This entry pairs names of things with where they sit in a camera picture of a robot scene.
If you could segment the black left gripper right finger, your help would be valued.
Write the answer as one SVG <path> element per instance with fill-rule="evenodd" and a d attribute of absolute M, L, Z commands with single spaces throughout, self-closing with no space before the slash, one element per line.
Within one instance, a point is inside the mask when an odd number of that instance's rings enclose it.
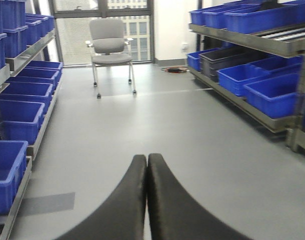
<path fill-rule="evenodd" d="M 147 205 L 153 240 L 247 240 L 202 207 L 160 153 L 148 156 Z"/>

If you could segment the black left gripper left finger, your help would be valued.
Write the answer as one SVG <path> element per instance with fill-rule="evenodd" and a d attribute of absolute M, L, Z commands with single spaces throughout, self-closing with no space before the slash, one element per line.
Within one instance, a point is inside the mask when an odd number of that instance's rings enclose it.
<path fill-rule="evenodd" d="M 142 240 L 146 213 L 147 160 L 133 159 L 119 184 L 86 219 L 58 240 Z"/>

